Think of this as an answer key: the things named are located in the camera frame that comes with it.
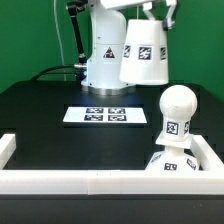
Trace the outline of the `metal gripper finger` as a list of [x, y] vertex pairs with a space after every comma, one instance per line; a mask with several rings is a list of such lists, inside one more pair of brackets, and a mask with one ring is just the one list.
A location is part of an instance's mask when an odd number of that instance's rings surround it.
[[166, 6], [168, 7], [168, 12], [163, 19], [163, 29], [170, 30], [173, 28], [175, 21], [173, 20], [173, 15], [175, 14], [177, 0], [166, 0]]
[[155, 17], [153, 15], [153, 13], [151, 12], [151, 10], [152, 10], [152, 3], [151, 2], [148, 2], [148, 3], [144, 3], [143, 4], [143, 12], [146, 15], [146, 17], [149, 20], [154, 20]]

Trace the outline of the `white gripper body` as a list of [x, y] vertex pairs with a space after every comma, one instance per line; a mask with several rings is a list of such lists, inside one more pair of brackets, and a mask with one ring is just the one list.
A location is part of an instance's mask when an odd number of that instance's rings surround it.
[[177, 4], [177, 0], [101, 0], [101, 3], [106, 9], [123, 9], [159, 1], [165, 1], [168, 6]]

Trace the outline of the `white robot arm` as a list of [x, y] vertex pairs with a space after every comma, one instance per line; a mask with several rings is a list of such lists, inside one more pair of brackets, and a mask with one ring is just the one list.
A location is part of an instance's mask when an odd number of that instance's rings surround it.
[[177, 0], [90, 0], [92, 55], [85, 91], [120, 95], [168, 82], [167, 31]]

